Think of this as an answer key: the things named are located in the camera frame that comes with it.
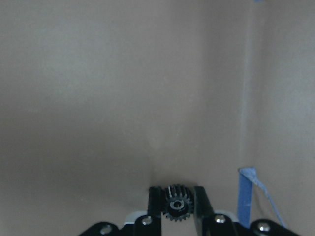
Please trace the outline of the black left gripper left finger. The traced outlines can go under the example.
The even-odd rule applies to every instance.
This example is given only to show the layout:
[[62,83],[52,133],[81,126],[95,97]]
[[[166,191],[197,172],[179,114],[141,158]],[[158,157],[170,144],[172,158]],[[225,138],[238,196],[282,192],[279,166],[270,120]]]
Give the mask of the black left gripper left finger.
[[135,236],[161,236],[161,206],[162,189],[152,186],[149,188],[147,213],[139,216],[134,223]]

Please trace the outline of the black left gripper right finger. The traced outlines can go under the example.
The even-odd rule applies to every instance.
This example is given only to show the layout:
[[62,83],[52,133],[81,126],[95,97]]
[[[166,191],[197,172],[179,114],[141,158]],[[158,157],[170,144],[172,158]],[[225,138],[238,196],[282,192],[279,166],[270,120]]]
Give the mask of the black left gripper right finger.
[[214,211],[205,188],[193,187],[194,222],[198,236],[235,236],[236,228],[224,211]]

